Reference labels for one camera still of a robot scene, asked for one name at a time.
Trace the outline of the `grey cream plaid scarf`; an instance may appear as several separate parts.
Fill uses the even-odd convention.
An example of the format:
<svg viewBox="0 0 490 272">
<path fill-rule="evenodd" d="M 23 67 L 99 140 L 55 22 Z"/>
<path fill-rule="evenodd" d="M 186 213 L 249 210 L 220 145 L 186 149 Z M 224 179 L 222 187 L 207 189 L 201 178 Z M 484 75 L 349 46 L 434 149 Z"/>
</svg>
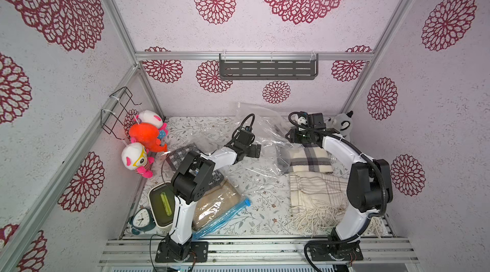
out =
<svg viewBox="0 0 490 272">
<path fill-rule="evenodd" d="M 330 154 L 316 145 L 279 147 L 277 150 L 278 168 L 283 174 L 293 172 L 334 172 Z"/>
</svg>

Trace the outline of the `clear plastic vacuum bag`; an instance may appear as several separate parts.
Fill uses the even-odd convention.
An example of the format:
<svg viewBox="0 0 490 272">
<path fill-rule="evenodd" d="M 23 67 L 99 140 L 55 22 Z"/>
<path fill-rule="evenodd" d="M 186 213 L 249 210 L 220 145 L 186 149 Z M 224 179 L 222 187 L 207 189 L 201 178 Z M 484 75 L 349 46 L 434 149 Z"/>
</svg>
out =
<svg viewBox="0 0 490 272">
<path fill-rule="evenodd" d="M 237 104 L 235 115 L 231 117 L 172 117 L 168 122 L 168 168 L 176 171 L 189 151 L 210 155 L 220 149 L 232 139 L 233 132 L 250 114 L 252 118 L 247 119 L 243 126 L 252 126 L 254 143 L 262 146 L 260 157 L 246 157 L 238 166 L 229 168 L 271 178 L 286 174 L 290 166 L 289 151 L 299 148 L 285 137 L 290 130 L 287 119 L 271 109 L 242 102 Z"/>
</svg>

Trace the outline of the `cream fringed striped scarf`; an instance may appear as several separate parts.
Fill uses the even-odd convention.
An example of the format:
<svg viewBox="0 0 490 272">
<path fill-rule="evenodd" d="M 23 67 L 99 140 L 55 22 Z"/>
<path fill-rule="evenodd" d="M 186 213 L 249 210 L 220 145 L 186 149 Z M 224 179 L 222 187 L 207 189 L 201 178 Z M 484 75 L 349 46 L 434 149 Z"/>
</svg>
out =
<svg viewBox="0 0 490 272">
<path fill-rule="evenodd" d="M 290 214 L 300 234 L 324 234 L 341 222 L 349 205 L 348 180 L 321 172 L 294 172 L 289 181 Z"/>
</svg>

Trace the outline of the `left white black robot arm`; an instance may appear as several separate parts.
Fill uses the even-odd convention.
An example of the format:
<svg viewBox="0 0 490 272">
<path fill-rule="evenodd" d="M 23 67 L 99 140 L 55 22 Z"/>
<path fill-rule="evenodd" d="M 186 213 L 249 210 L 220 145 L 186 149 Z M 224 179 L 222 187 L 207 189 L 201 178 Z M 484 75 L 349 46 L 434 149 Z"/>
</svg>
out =
<svg viewBox="0 0 490 272">
<path fill-rule="evenodd" d="M 251 113 L 233 131 L 231 140 L 210 155 L 194 151 L 187 153 L 171 181 L 175 210 L 168 236 L 172 243 L 183 246 L 191 241 L 196 205 L 209 190 L 215 170 L 237 164 L 246 157 L 260 157 L 261 146 L 254 143 L 254 122 L 255 114 Z"/>
</svg>

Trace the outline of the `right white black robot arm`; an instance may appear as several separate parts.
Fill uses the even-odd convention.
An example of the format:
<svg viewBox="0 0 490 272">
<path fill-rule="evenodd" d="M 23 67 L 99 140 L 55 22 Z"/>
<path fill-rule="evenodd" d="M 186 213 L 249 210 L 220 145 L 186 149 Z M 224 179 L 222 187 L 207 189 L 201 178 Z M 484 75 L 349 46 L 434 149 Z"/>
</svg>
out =
<svg viewBox="0 0 490 272">
<path fill-rule="evenodd" d="M 349 168 L 349 205 L 333 231 L 334 243 L 358 240 L 373 218 L 385 215 L 393 200 L 389 163 L 361 152 L 338 129 L 328 127 L 321 113 L 291 112 L 288 121 L 293 125 L 287 134 L 290 142 L 316 144 Z"/>
</svg>

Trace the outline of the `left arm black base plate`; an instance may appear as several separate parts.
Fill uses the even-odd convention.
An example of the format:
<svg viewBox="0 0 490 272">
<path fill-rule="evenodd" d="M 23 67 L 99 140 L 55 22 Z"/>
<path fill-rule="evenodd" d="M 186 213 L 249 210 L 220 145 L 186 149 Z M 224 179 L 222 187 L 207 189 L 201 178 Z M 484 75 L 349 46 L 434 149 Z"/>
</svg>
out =
<svg viewBox="0 0 490 272">
<path fill-rule="evenodd" d="M 188 241 L 180 245 L 173 240 L 158 245 L 156 263 L 205 263 L 209 244 L 205 241 Z"/>
</svg>

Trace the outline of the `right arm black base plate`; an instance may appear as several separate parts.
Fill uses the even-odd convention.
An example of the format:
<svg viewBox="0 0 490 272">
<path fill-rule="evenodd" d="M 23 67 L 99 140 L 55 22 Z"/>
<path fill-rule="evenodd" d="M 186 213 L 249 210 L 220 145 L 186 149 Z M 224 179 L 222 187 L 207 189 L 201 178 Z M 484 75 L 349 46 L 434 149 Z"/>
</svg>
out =
<svg viewBox="0 0 490 272">
<path fill-rule="evenodd" d="M 305 256 L 312 261 L 362 261 L 360 241 L 309 241 L 304 247 Z"/>
</svg>

